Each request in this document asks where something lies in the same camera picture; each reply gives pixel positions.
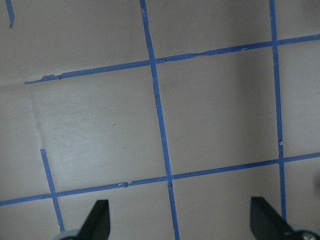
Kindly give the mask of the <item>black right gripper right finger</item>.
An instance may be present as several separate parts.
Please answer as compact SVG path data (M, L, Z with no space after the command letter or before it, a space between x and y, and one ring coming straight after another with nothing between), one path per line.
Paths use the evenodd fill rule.
M256 240L300 239L300 232L294 231L263 197L250 199L249 226Z

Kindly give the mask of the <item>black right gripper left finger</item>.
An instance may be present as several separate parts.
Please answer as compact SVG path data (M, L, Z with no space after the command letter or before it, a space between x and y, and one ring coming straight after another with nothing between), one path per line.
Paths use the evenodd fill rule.
M80 228L78 240L108 240L111 232L110 207L107 199L97 200Z

